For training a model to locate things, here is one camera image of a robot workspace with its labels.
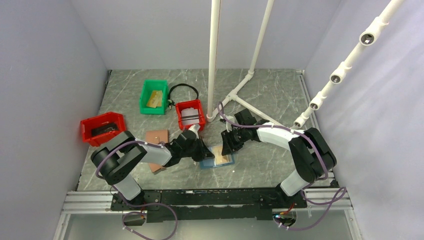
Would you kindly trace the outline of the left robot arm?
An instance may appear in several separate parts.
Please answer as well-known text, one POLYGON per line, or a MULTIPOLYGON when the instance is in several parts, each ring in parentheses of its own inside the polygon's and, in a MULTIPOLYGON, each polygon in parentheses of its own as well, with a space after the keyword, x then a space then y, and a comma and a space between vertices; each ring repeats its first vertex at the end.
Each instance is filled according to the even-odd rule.
POLYGON ((163 144, 137 140, 126 130, 98 147, 90 159, 96 166, 96 177, 118 190, 129 209, 137 210, 144 203, 144 194, 131 172, 139 163, 168 168, 178 164, 183 158, 201 162, 214 157, 194 130, 184 130, 177 138, 163 144))

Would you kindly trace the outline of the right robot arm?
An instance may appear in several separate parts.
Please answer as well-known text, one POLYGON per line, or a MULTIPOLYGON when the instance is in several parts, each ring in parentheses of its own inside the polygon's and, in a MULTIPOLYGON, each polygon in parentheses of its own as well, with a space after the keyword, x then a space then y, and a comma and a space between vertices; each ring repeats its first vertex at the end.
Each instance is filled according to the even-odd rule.
POLYGON ((317 128, 292 130, 267 119, 257 120, 248 109, 234 117, 222 114, 221 119, 226 123, 221 132, 222 155, 236 153, 248 141, 272 144, 291 153, 295 169, 276 187, 275 200, 282 208, 289 207, 300 190, 327 176, 337 165, 333 151, 317 128))

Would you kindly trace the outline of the blue card holder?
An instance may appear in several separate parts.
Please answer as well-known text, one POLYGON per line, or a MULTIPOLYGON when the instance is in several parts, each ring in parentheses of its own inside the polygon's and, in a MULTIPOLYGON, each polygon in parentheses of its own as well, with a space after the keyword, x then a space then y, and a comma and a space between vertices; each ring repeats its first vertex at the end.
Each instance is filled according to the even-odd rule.
POLYGON ((214 158, 208 158, 201 161, 199 167, 202 170, 225 167, 235 163, 235 157, 232 154, 222 155, 222 144, 211 146, 208 150, 214 155, 214 158))

